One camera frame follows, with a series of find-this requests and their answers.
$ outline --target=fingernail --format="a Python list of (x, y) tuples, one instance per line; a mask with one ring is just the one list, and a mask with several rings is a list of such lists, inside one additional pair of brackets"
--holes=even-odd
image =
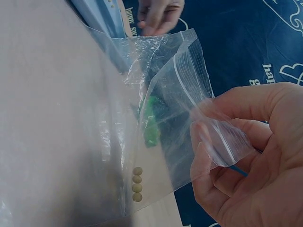
[(144, 29), (144, 36), (151, 36), (154, 32), (154, 29), (150, 26), (147, 26), (145, 29)]

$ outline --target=finger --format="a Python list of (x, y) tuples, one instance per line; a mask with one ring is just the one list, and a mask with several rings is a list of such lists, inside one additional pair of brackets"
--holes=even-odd
[(207, 127), (201, 122), (194, 122), (190, 126), (190, 136), (194, 153), (196, 153), (197, 147), (200, 142), (204, 140), (205, 144), (211, 143), (211, 138)]
[(295, 87), (290, 83), (236, 87), (215, 98), (214, 103), (232, 119), (270, 121), (276, 105)]
[(258, 158), (261, 156), (259, 152), (256, 150), (252, 151), (249, 155), (245, 158), (241, 159), (239, 162), (235, 164), (237, 168), (243, 171), (246, 174), (250, 173), (251, 168), (254, 166)]
[(163, 35), (172, 30), (177, 25), (181, 12), (181, 8), (174, 8), (174, 10), (166, 12), (163, 21), (154, 34)]
[(192, 185), (197, 203), (212, 218), (217, 219), (221, 207), (228, 201), (229, 196), (214, 186), (209, 175), (212, 161), (205, 152), (206, 149), (207, 146), (200, 142), (191, 168), (191, 176), (199, 177), (192, 178)]
[(230, 168), (217, 167), (210, 171), (211, 179), (217, 189), (232, 197), (246, 178)]
[(145, 28), (145, 21), (140, 21), (137, 25), (140, 29), (144, 29)]
[(153, 1), (146, 17), (146, 27), (143, 30), (144, 36), (151, 36), (158, 28), (164, 14), (166, 5), (159, 1)]
[(269, 125), (255, 120), (233, 119), (230, 123), (246, 134), (252, 146), (263, 151), (272, 136)]
[(148, 7), (140, 4), (139, 9), (138, 9), (138, 20), (139, 21), (145, 21), (146, 16), (147, 16), (147, 12), (148, 12)]

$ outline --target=blue fabric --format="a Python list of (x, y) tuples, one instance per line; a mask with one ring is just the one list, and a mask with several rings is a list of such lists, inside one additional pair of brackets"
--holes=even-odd
[[(134, 35), (138, 2), (124, 0)], [(303, 0), (186, 0), (172, 33), (194, 28), (215, 96), (232, 87), (288, 81), (303, 85)], [(196, 204), (192, 187), (175, 192), (184, 225), (214, 221)]]

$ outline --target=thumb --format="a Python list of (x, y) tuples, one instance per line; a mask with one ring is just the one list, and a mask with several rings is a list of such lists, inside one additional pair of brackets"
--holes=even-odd
[(165, 1), (153, 1), (151, 8), (147, 13), (146, 27), (143, 30), (144, 36), (151, 36), (155, 33), (160, 22), (162, 21), (163, 14), (167, 4)]

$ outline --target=clear plastic bag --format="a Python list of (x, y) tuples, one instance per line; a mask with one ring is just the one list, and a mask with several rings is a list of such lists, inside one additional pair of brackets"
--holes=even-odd
[[(113, 73), (108, 63), (104, 65), (111, 88), (113, 132), (123, 159), (120, 192), (128, 215), (198, 177), (189, 174), (194, 158), (190, 113), (201, 102), (208, 111), (214, 110), (209, 100), (213, 92), (194, 30), (111, 41), (128, 65), (128, 70), (119, 73)], [(212, 139), (208, 152), (212, 168), (234, 165), (253, 150), (245, 134), (226, 116), (216, 112), (213, 119), (204, 112), (199, 112), (198, 121), (208, 127)], [(133, 198), (136, 167), (143, 169), (140, 202)]]
[[(0, 25), (0, 223), (94, 225), (190, 182), (189, 113), (213, 95), (195, 32), (111, 39), (62, 1), (18, 4), (0, 8), (12, 21)], [(217, 164), (248, 152), (244, 134), (202, 113)]]

